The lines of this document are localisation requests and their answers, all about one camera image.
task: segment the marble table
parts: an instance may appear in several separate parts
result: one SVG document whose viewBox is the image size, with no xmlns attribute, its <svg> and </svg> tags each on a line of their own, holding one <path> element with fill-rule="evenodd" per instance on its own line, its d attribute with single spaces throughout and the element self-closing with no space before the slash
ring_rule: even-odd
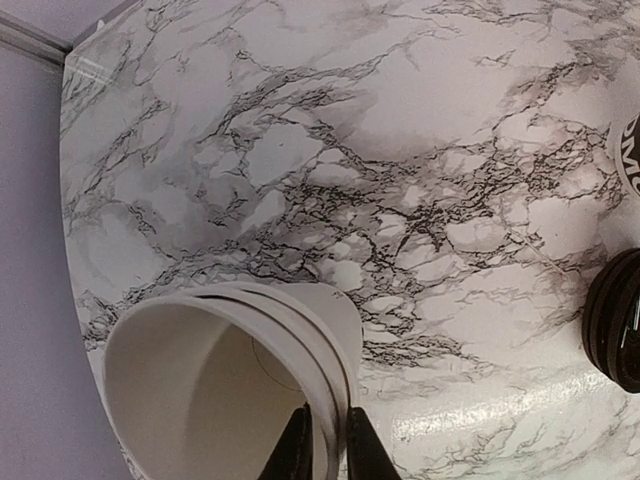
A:
<svg viewBox="0 0 640 480">
<path fill-rule="evenodd" d="M 590 281 L 640 245 L 612 124 L 640 2 L 149 0 L 68 57 L 64 225 L 86 349 L 185 286 L 327 282 L 405 479 L 636 479 Z"/>
</svg>

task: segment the stack of black lids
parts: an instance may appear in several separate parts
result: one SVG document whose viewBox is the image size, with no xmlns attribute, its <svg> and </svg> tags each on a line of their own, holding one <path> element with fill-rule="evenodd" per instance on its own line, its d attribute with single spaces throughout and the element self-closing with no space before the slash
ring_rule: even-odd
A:
<svg viewBox="0 0 640 480">
<path fill-rule="evenodd" d="M 602 373 L 640 392 L 640 248 L 616 256 L 591 284 L 582 341 Z"/>
</svg>

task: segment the white cup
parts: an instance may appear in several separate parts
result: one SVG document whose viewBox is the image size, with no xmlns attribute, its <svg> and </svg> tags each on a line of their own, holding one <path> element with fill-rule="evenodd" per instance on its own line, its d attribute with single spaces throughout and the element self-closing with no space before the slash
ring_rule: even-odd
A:
<svg viewBox="0 0 640 480">
<path fill-rule="evenodd" d="M 314 478 L 335 479 L 361 347 L 355 306 L 328 285 L 234 282 L 145 300 L 109 337 L 107 413 L 149 480 L 251 480 L 308 402 Z"/>
</svg>

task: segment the gray marble vein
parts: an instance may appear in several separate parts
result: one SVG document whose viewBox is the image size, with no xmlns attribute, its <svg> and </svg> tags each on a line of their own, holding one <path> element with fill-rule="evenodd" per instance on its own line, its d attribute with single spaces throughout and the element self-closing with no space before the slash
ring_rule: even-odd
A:
<svg viewBox="0 0 640 480">
<path fill-rule="evenodd" d="M 153 0 L 68 58 L 67 252 L 88 355 L 132 304 L 243 279 L 359 307 L 403 478 L 635 479 L 640 401 L 586 290 L 640 243 L 610 131 L 640 2 Z"/>
</svg>

